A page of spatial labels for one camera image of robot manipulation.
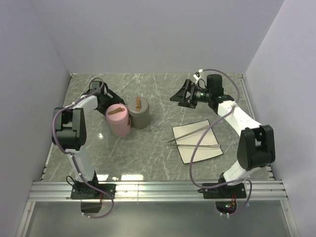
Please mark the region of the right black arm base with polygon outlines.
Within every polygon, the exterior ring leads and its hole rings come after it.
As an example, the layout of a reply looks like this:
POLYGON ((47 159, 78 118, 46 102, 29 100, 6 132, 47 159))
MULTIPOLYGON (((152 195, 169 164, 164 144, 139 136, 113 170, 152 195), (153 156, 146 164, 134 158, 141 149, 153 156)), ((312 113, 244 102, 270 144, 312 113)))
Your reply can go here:
POLYGON ((220 214, 230 216, 237 211, 237 199, 246 198, 246 190, 244 184, 234 186, 220 186, 215 189, 199 189, 199 193, 203 194, 204 199, 218 199, 215 202, 216 209, 220 214))

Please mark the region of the grey round lid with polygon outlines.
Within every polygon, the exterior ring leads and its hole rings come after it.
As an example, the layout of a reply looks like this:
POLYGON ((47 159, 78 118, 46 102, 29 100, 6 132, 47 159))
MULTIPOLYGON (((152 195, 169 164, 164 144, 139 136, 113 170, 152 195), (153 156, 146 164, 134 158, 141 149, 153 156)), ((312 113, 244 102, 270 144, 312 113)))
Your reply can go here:
POLYGON ((149 113, 149 102, 146 98, 136 96, 127 103, 129 114, 134 117, 141 117, 149 113))

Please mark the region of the grey cylindrical container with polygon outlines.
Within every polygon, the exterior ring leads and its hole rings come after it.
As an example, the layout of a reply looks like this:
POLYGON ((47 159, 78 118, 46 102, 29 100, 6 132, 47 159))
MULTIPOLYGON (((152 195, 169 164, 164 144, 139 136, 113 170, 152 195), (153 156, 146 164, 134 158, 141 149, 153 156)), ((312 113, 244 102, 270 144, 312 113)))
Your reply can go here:
POLYGON ((142 114, 133 115, 130 114, 131 124, 135 129, 144 129, 150 123, 150 114, 145 112, 142 114))

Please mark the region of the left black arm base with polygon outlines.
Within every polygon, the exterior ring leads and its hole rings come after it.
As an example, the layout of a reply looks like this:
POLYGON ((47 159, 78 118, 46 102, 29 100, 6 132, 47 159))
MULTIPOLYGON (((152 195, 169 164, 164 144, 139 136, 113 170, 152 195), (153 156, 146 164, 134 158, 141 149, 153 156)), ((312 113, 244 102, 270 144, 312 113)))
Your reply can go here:
POLYGON ((72 188, 71 200, 80 200, 80 209, 83 213, 98 213, 102 207, 103 200, 110 200, 110 198, 87 186, 85 183, 79 183, 72 188))

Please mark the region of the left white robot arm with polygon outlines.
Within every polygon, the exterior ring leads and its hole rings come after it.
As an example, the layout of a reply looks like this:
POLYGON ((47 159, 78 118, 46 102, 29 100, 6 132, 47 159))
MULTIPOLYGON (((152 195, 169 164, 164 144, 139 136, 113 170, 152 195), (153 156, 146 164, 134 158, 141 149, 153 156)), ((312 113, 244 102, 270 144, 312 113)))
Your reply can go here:
POLYGON ((100 78, 90 81, 88 90, 70 105, 55 108, 52 121, 52 142, 65 154, 75 172, 74 187, 88 198, 95 198, 100 193, 96 171, 86 154, 85 116, 98 111, 106 117, 111 126, 119 125, 130 128, 128 109, 124 100, 110 90, 100 78))

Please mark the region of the pink round lid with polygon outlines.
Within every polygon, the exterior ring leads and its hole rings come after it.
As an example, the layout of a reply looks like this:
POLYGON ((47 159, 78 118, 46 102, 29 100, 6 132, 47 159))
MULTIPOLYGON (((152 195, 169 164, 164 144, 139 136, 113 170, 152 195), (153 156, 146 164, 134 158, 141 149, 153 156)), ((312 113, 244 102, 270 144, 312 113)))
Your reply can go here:
POLYGON ((106 119, 109 123, 118 124, 123 123, 129 117, 128 109, 123 104, 113 104, 107 108, 106 119))

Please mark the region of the metal tongs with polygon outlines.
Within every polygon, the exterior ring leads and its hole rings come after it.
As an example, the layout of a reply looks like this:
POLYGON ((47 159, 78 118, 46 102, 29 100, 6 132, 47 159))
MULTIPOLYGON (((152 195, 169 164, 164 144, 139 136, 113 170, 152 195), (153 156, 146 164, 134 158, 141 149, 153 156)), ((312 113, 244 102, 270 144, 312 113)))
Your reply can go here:
MULTIPOLYGON (((201 138, 202 134, 209 125, 198 125, 198 124, 187 124, 183 126, 176 126, 172 128, 174 138, 167 141, 167 144, 175 147, 195 147, 201 138)), ((213 134, 210 137, 205 136, 201 141, 199 147, 201 148, 219 148, 221 145, 218 144, 213 134)))

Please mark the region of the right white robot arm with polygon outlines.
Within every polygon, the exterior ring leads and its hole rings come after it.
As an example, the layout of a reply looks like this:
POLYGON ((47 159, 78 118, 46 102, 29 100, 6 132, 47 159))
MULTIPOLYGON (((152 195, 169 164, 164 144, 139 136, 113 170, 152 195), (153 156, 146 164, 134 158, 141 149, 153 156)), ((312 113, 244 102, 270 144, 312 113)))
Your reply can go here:
POLYGON ((233 98, 224 93, 222 77, 232 81, 230 76, 220 70, 211 69, 211 73, 206 77, 206 86, 202 88, 199 85, 202 72, 199 70, 194 73, 194 81, 185 80, 179 91, 170 97, 170 101, 176 102, 180 107, 191 109, 194 109, 199 102, 207 103, 218 115, 199 138, 191 160, 195 158, 205 135, 222 120, 225 120, 239 136, 237 161, 221 175, 218 184, 206 186, 193 182, 195 186, 206 191, 218 188, 219 194, 227 198, 235 192, 236 185, 248 180, 253 171, 275 161, 274 130, 271 126, 262 125, 248 116, 238 106, 239 97, 233 98))

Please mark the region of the pink cylindrical container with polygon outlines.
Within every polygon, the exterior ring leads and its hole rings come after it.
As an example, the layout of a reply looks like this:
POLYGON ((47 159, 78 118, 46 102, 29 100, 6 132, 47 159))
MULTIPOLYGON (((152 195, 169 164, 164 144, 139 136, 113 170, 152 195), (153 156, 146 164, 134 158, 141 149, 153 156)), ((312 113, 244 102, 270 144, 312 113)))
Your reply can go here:
POLYGON ((124 137, 131 132, 130 118, 126 117, 122 121, 108 120, 112 133, 118 137, 124 137))

